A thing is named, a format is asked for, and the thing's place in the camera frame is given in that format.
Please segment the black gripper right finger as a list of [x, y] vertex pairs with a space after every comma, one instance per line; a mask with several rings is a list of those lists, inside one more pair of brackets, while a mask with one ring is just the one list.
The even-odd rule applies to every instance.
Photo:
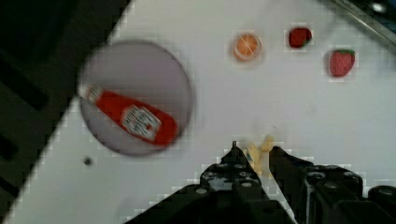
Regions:
[[281, 147], [269, 152], [269, 169], [298, 224], [395, 224], [395, 188], [363, 194], [360, 175], [337, 165], [315, 165]]

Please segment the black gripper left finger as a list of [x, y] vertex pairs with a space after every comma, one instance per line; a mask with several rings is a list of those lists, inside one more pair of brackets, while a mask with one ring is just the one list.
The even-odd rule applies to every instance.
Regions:
[[124, 224], [294, 224], [270, 199], [243, 151], [232, 145], [197, 184], [188, 185]]

